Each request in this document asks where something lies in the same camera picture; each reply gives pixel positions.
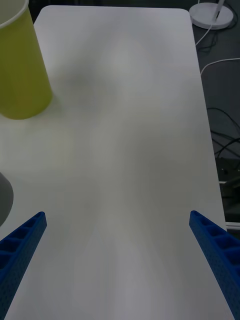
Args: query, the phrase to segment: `lamp base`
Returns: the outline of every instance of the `lamp base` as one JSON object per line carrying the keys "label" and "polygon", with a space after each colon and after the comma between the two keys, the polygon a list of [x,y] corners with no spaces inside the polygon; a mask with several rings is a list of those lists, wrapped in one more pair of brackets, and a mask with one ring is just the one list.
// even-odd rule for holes
{"label": "lamp base", "polygon": [[190,10],[192,23],[203,29],[209,29],[210,26],[213,30],[224,29],[233,21],[234,14],[232,11],[223,6],[216,19],[213,21],[214,13],[217,9],[217,3],[202,2],[193,5]]}

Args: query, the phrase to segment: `yellow cup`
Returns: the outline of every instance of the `yellow cup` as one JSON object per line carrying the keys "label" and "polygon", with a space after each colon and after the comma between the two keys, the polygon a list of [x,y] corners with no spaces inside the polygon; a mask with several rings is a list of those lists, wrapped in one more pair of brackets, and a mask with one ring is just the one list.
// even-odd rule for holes
{"label": "yellow cup", "polygon": [[29,0],[0,0],[0,113],[26,119],[52,99],[28,8]]}

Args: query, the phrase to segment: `table surface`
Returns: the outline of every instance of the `table surface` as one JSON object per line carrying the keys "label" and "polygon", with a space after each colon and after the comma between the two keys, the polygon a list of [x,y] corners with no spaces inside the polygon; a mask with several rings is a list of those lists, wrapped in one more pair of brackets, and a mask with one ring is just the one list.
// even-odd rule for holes
{"label": "table surface", "polygon": [[225,224],[189,14],[49,6],[35,29],[54,98],[0,118],[0,237],[48,227],[6,320],[232,319],[188,225]]}

